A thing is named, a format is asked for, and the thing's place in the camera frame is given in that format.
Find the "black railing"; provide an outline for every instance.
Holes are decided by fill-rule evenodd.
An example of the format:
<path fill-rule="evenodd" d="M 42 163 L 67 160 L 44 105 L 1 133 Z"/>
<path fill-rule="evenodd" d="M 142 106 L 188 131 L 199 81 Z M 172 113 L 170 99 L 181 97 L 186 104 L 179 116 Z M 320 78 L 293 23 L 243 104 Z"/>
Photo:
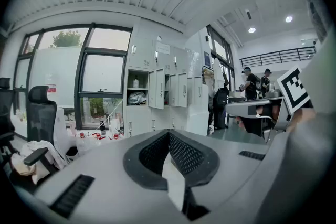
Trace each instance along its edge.
<path fill-rule="evenodd" d="M 273 63 L 310 60 L 316 54 L 315 46 L 303 47 L 290 50 L 280 50 L 268 54 L 260 54 L 241 58 L 241 67 L 266 66 Z"/>

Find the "office chair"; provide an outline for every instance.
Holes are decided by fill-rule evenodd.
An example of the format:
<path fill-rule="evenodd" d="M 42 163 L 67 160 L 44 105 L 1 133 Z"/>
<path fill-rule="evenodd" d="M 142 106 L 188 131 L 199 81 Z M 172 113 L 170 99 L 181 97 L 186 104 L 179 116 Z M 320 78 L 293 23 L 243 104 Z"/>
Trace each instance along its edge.
<path fill-rule="evenodd" d="M 1 167 L 4 167 L 10 161 L 12 154 L 17 152 L 10 143 L 11 140 L 14 140 L 15 128 L 10 121 L 10 108 L 14 92 L 9 89 L 9 81 L 10 78 L 0 78 L 0 149 L 1 153 L 4 153 L 6 148 L 10 151 L 10 154 L 6 151 L 7 154 L 1 162 Z"/>
<path fill-rule="evenodd" d="M 48 141 L 54 145 L 54 124 L 56 118 L 57 105 L 54 101 L 49 101 L 47 97 L 48 86 L 35 86 L 28 94 L 27 103 L 27 139 L 30 141 Z M 57 168 L 50 164 L 45 157 L 48 148 L 39 148 L 24 159 L 24 164 L 32 166 L 41 161 L 50 174 L 38 181 L 37 185 L 31 181 L 30 177 L 21 176 L 15 170 L 12 171 L 10 179 L 14 185 L 21 186 L 33 193 L 38 185 L 45 181 L 50 175 L 57 172 Z"/>

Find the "black t-shirt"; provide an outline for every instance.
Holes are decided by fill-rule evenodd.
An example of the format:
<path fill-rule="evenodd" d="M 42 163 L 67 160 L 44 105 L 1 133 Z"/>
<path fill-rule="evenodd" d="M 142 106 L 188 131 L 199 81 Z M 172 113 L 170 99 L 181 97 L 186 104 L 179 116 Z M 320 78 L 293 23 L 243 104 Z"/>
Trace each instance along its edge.
<path fill-rule="evenodd" d="M 257 93 L 257 87 L 256 87 L 257 78 L 254 74 L 251 73 L 250 75 L 248 75 L 247 81 L 250 82 L 250 85 L 245 90 L 246 97 L 247 99 L 253 99 Z"/>
<path fill-rule="evenodd" d="M 261 92 L 262 92 L 262 96 L 265 97 L 265 94 L 266 94 L 266 88 L 263 87 L 263 85 L 267 85 L 269 84 L 269 79 L 268 78 L 265 78 L 265 76 L 263 76 L 261 79 L 260 79 L 260 84 L 261 84 Z"/>

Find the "sign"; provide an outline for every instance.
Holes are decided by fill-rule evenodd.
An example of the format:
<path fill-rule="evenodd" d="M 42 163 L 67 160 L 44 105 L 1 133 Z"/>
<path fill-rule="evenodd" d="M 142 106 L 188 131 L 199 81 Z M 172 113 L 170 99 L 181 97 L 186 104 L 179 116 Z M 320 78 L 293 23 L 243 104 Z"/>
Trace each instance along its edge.
<path fill-rule="evenodd" d="M 170 46 L 160 42 L 156 42 L 156 51 L 162 54 L 170 54 Z"/>
<path fill-rule="evenodd" d="M 210 65 L 210 54 L 208 54 L 206 51 L 204 52 L 204 63 L 206 66 L 211 67 Z"/>
<path fill-rule="evenodd" d="M 301 72 L 301 68 L 295 65 L 277 80 L 290 114 L 293 114 L 310 99 L 299 79 Z"/>

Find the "chair armrest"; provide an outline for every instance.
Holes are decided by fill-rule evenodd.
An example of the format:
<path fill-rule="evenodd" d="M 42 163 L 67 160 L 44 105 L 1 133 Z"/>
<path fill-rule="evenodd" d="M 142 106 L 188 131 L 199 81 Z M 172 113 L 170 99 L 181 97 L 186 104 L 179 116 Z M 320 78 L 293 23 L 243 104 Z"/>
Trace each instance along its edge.
<path fill-rule="evenodd" d="M 1 142 L 7 142 L 7 141 L 10 141 L 10 140 L 14 140 L 14 133 L 8 132 L 8 133 L 0 135 L 0 143 Z"/>
<path fill-rule="evenodd" d="M 42 157 L 48 152 L 48 148 L 39 148 L 35 150 L 33 153 L 31 153 L 28 157 L 26 157 L 23 162 L 25 165 L 32 166 L 33 164 L 37 163 L 39 160 L 41 160 Z"/>

